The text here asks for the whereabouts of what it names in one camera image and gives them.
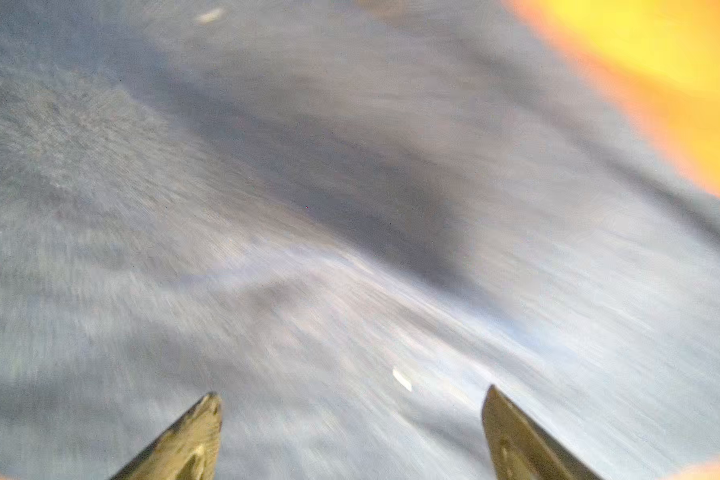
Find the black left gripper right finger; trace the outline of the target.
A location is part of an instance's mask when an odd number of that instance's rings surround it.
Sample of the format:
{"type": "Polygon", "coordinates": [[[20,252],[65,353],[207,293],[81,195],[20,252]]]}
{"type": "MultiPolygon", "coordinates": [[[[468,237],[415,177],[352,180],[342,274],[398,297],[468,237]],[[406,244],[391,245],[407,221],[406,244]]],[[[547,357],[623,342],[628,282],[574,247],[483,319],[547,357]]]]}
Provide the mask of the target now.
{"type": "Polygon", "coordinates": [[[481,420],[498,479],[601,480],[494,384],[481,420]]]}

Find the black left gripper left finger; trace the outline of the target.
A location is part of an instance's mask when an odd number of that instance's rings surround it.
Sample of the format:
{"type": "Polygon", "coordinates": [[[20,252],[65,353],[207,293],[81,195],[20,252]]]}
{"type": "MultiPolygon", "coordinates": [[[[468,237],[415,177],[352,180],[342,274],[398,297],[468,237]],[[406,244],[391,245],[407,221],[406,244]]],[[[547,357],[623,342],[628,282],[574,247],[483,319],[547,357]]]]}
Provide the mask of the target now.
{"type": "Polygon", "coordinates": [[[221,449],[221,429],[221,397],[209,392],[111,479],[213,480],[221,449]]]}

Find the blue denim trousers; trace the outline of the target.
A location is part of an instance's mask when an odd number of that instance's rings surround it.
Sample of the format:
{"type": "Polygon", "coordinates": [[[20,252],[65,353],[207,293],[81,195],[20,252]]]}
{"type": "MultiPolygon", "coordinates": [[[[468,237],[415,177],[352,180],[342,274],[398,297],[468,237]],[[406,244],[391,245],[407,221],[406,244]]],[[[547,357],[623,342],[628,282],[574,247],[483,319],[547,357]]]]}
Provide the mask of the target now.
{"type": "Polygon", "coordinates": [[[208,391],[220,479],[720,458],[720,201],[500,1],[0,1],[0,473],[208,391]]]}

